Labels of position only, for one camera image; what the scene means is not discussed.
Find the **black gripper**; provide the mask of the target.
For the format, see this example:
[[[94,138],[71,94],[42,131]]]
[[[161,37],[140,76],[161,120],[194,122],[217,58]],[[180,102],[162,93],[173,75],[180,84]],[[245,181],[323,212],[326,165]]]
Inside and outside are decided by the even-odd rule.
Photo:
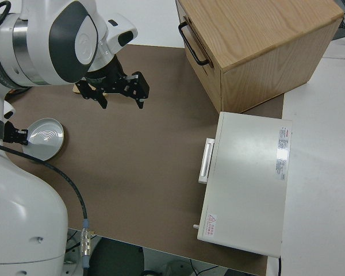
[[[114,83],[122,78],[125,80],[123,95],[134,99],[138,108],[142,109],[144,101],[149,96],[150,87],[140,71],[125,77],[122,65],[116,55],[106,66],[87,72],[85,75],[86,81],[80,80],[76,82],[75,86],[84,99],[97,101],[103,109],[106,109],[108,102],[99,89],[104,88],[106,90],[113,87]]]
[[[19,143],[21,145],[28,145],[28,130],[19,130],[10,122],[4,124],[3,142]]]

